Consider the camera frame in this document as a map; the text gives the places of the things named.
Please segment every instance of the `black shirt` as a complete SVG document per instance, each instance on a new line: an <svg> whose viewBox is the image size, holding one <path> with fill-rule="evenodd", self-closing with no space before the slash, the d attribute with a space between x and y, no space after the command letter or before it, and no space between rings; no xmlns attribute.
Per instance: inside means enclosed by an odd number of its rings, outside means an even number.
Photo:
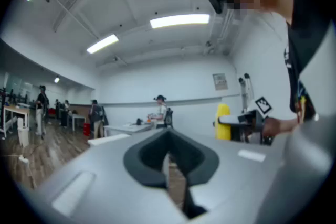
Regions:
<svg viewBox="0 0 336 224"><path fill-rule="evenodd" d="M37 101L40 101L41 103L37 104L37 109L42 109L42 108L46 108L46 100L47 100L47 96L42 93L40 93L37 97Z"/></svg>
<svg viewBox="0 0 336 224"><path fill-rule="evenodd" d="M292 24L288 25L288 47L284 55L291 88L290 109L304 120L310 119L315 112L299 76L331 23L331 16L324 8L323 0L294 0Z"/></svg>

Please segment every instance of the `neck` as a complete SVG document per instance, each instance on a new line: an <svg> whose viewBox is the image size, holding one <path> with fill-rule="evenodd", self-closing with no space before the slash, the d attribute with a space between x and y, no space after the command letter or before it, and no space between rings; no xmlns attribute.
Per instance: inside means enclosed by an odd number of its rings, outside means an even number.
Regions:
<svg viewBox="0 0 336 224"><path fill-rule="evenodd" d="M293 15L294 0L276 0L272 11L280 14L286 22L291 25Z"/></svg>

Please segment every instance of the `ceiling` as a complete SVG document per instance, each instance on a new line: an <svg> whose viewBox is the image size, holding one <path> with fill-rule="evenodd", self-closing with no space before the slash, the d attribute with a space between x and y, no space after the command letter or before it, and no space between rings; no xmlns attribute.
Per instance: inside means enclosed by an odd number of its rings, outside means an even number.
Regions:
<svg viewBox="0 0 336 224"><path fill-rule="evenodd" d="M244 19L244 14L227 9L215 15L208 0L25 2L19 10L25 16L17 19L27 32L64 57L99 70L163 57L228 55ZM154 18L197 13L210 14L209 24L152 29L149 23ZM93 55L86 52L111 34L119 42Z"/></svg>

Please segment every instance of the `hat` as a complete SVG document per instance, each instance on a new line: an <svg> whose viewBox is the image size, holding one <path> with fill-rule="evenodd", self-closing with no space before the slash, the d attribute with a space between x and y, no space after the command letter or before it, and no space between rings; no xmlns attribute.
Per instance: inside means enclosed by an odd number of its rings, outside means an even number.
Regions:
<svg viewBox="0 0 336 224"><path fill-rule="evenodd" d="M162 101L164 101L164 100L166 100L166 97L164 97L163 95L158 95L156 98L154 98L154 100L162 100Z"/></svg>

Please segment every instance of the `beige pants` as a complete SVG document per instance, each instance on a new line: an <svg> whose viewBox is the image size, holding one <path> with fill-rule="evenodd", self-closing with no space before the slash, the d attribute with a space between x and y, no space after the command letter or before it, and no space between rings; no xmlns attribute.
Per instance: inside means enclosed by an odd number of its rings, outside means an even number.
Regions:
<svg viewBox="0 0 336 224"><path fill-rule="evenodd" d="M95 121L94 123L94 139L98 138L98 133L100 132L100 137L104 137L104 128L102 121Z"/></svg>
<svg viewBox="0 0 336 224"><path fill-rule="evenodd" d="M36 121L37 121L37 134L42 135L42 132L46 133L46 127L43 120L43 109L36 110Z"/></svg>

